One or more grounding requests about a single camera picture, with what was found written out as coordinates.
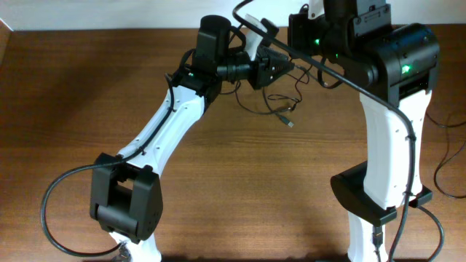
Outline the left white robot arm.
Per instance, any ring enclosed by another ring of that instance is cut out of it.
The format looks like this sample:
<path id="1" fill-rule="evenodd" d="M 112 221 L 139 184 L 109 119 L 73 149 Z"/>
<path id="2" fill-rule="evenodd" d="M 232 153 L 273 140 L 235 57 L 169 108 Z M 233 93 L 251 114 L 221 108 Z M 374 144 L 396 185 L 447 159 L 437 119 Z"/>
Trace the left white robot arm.
<path id="1" fill-rule="evenodd" d="M 115 261 L 160 261 L 154 230 L 162 215 L 160 176 L 182 137 L 218 97 L 224 82 L 255 89 L 293 70 L 262 36 L 243 34 L 222 16 L 201 19 L 197 45 L 168 77 L 163 104 L 116 156 L 101 154 L 92 172 L 90 216 L 117 242 Z"/>

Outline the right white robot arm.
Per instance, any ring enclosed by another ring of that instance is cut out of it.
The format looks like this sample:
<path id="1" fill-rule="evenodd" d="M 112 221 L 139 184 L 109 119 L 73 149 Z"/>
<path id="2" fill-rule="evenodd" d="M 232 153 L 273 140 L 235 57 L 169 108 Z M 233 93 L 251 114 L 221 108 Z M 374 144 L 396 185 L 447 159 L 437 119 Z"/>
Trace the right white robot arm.
<path id="1" fill-rule="evenodd" d="M 440 47 L 425 25 L 392 26 L 385 0 L 310 1 L 288 19 L 294 57 L 342 67 L 337 84 L 360 94 L 368 158 L 331 178 L 349 218 L 347 261 L 392 261 L 385 226 L 424 210 L 433 193 L 419 177 L 424 115 L 437 82 Z"/>

